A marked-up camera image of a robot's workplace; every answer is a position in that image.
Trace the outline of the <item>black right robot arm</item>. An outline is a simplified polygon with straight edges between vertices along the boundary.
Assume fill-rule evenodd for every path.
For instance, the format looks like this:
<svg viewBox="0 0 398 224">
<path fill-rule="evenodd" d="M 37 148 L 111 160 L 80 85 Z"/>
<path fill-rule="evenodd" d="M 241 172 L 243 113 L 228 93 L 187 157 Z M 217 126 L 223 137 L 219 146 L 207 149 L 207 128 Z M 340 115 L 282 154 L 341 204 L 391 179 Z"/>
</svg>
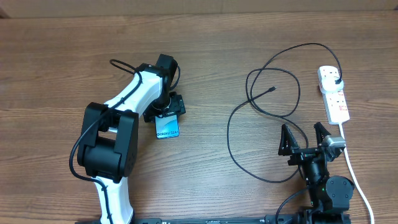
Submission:
<svg viewBox="0 0 398 224">
<path fill-rule="evenodd" d="M 287 198 L 275 213 L 276 223 L 350 223 L 349 201 L 354 193 L 354 183 L 346 177 L 331 176 L 327 165 L 344 151 L 346 141 L 332 136 L 325 127 L 314 124 L 317 146 L 302 149 L 287 125 L 282 125 L 278 155 L 289 156 L 288 165 L 302 169 L 306 187 Z M 297 213 L 280 215 L 283 206 L 299 194 L 309 193 L 311 206 Z"/>
</svg>

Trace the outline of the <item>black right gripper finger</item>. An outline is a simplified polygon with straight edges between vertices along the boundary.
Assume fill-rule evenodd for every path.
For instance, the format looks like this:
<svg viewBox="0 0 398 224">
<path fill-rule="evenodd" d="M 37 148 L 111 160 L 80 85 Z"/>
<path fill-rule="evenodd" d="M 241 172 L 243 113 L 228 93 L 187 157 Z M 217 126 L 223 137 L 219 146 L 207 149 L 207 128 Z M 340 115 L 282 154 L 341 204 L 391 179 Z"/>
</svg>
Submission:
<svg viewBox="0 0 398 224">
<path fill-rule="evenodd" d="M 278 155 L 279 156 L 291 156 L 299 150 L 299 145 L 294 138 L 290 128 L 283 124 L 281 126 L 281 136 Z"/>
<path fill-rule="evenodd" d="M 326 130 L 326 128 L 321 124 L 321 122 L 315 123 L 313 127 L 315 129 L 317 145 L 321 146 L 323 140 L 330 135 L 330 132 Z"/>
</svg>

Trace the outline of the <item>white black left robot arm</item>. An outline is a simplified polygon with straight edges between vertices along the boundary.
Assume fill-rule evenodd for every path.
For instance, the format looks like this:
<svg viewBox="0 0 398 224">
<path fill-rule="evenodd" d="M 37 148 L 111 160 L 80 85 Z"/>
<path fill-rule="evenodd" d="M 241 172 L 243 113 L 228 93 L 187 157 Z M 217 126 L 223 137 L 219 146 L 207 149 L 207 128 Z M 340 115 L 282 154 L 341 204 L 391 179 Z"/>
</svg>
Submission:
<svg viewBox="0 0 398 224">
<path fill-rule="evenodd" d="M 186 112 L 182 96 L 174 91 L 180 67 L 165 54 L 155 65 L 109 62 L 133 79 L 114 98 L 86 107 L 69 168 L 76 178 L 95 184 L 101 206 L 97 223 L 133 223 L 128 177 L 137 158 L 139 120 L 154 123 L 160 139 L 179 135 L 178 117 Z"/>
</svg>

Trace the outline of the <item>Samsung Galaxy smartphone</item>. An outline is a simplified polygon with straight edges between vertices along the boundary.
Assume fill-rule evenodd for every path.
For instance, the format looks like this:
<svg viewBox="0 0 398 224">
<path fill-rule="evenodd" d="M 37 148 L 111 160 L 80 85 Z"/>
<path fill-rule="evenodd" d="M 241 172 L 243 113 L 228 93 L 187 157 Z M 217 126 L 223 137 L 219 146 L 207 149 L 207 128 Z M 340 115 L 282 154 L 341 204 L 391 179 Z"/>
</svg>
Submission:
<svg viewBox="0 0 398 224">
<path fill-rule="evenodd" d="M 179 137 L 179 125 L 176 115 L 164 118 L 155 118 L 155 130 L 157 139 Z"/>
</svg>

